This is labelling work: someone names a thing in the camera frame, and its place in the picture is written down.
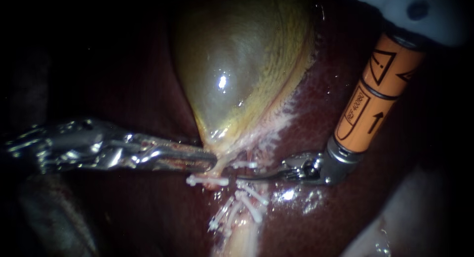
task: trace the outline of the arrow symbol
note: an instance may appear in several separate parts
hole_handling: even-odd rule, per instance
[[[375,128],[375,126],[377,125],[377,123],[379,122],[379,120],[380,120],[382,117],[384,117],[384,113],[380,112],[380,113],[378,113],[378,114],[375,114],[374,117],[375,117],[374,123],[373,123],[372,126],[370,127],[369,132],[367,132],[367,134],[372,133],[372,131],[374,130],[374,128]]]

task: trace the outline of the metal jaw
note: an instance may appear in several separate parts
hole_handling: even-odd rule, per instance
[[[237,179],[249,181],[283,180],[303,184],[324,184],[319,176],[322,164],[321,152],[304,152],[285,158],[276,170],[262,174],[237,175]]]
[[[283,180],[301,184],[335,185],[352,172],[362,159],[350,153],[331,137],[324,152],[304,152],[285,158],[278,169],[255,175],[238,175],[250,181]]]
[[[92,118],[33,127],[4,146],[10,158],[24,160],[41,174],[115,168],[202,173],[217,162],[202,148],[131,133]]]

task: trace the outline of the warning triangle symbol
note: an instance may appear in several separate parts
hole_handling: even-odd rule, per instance
[[[394,61],[395,55],[396,53],[381,51],[377,49],[372,52],[372,56],[369,62],[370,71],[372,72],[372,76],[377,86],[380,85],[380,83],[384,79],[387,70]]]
[[[411,79],[411,77],[413,76],[413,74],[415,74],[415,71],[416,71],[416,69],[413,69],[412,71],[408,71],[408,72],[400,73],[400,74],[396,74],[396,75],[399,78],[401,78],[401,79],[408,82]]]

